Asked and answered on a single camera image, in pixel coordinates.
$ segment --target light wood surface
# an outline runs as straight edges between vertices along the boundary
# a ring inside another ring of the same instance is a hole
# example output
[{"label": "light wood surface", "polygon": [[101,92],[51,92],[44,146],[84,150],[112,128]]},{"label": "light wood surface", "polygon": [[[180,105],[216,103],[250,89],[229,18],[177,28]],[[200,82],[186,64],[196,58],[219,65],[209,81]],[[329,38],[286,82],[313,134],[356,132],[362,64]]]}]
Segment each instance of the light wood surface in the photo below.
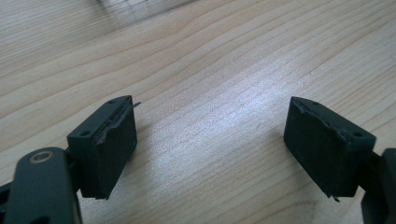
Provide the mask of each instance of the light wood surface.
[{"label": "light wood surface", "polygon": [[0,185],[130,94],[138,146],[85,223],[362,223],[363,191],[328,199],[282,136],[296,95],[396,146],[396,2],[179,2],[2,3]]}]

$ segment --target wood grain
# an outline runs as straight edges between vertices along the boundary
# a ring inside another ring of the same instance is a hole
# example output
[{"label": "wood grain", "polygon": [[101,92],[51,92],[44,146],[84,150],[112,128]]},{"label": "wood grain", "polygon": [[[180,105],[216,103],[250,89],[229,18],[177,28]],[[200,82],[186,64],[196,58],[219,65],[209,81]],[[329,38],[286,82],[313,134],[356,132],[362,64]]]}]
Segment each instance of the wood grain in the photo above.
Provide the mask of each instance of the wood grain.
[{"label": "wood grain", "polygon": [[362,223],[363,191],[326,198],[282,135],[297,95],[376,135],[376,152],[396,145],[395,1],[201,0],[117,29],[104,18],[67,49],[47,46],[74,40],[57,21],[26,28],[34,5],[1,13],[19,17],[0,22],[0,184],[131,94],[138,147],[108,201],[80,199],[85,223]]}]

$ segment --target black plastic part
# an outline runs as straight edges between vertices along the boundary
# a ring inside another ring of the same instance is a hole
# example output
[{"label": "black plastic part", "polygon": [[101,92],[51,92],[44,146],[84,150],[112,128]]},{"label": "black plastic part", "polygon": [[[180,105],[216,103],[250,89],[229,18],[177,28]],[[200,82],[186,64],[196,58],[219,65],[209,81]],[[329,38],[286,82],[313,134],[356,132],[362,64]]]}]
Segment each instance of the black plastic part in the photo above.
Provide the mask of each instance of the black plastic part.
[{"label": "black plastic part", "polygon": [[361,201],[361,211],[365,224],[396,223],[396,148],[388,148],[375,164],[375,175],[365,170],[364,182],[377,183],[381,190],[368,188]]},{"label": "black plastic part", "polygon": [[324,105],[291,97],[286,146],[328,196],[352,197],[359,163],[372,155],[375,136]]},{"label": "black plastic part", "polygon": [[8,196],[5,223],[81,223],[61,148],[42,148],[19,160]]},{"label": "black plastic part", "polygon": [[381,183],[388,214],[386,224],[396,223],[396,148],[388,148],[381,157]]},{"label": "black plastic part", "polygon": [[82,165],[84,197],[108,198],[137,144],[131,96],[108,101],[67,136],[72,160]]},{"label": "black plastic part", "polygon": [[0,223],[4,222],[4,216],[7,211],[7,201],[11,183],[5,184],[0,187]]}]

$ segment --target round hole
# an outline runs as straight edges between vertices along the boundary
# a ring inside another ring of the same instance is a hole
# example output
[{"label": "round hole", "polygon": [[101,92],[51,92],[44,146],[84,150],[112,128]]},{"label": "round hole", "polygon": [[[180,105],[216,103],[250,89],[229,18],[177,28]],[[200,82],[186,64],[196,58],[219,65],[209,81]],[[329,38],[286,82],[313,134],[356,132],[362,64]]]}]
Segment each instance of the round hole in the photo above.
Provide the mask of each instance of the round hole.
[{"label": "round hole", "polygon": [[361,134],[361,133],[353,133],[353,135],[354,135],[355,137],[362,137],[362,136],[363,136],[363,134]]},{"label": "round hole", "polygon": [[53,156],[53,152],[51,151],[38,152],[29,159],[29,162],[40,163],[49,160],[52,156]]},{"label": "round hole", "polygon": [[33,220],[30,224],[48,224],[48,223],[50,223],[49,217],[38,217],[35,220]]},{"label": "round hole", "polygon": [[79,135],[80,135],[80,136],[87,136],[87,135],[90,134],[90,133],[91,133],[91,132],[85,131],[85,132],[80,133]]}]

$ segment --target wooden table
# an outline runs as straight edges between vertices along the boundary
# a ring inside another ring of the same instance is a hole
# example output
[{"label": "wooden table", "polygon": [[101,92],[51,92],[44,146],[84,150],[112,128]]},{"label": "wooden table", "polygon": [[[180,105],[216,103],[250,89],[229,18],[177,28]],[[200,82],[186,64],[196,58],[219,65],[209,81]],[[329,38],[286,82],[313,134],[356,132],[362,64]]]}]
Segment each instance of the wooden table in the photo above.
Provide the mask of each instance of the wooden table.
[{"label": "wooden table", "polygon": [[85,223],[362,223],[291,156],[292,95],[396,146],[396,2],[6,1],[0,7],[0,185],[20,157],[122,95],[138,146]]}]

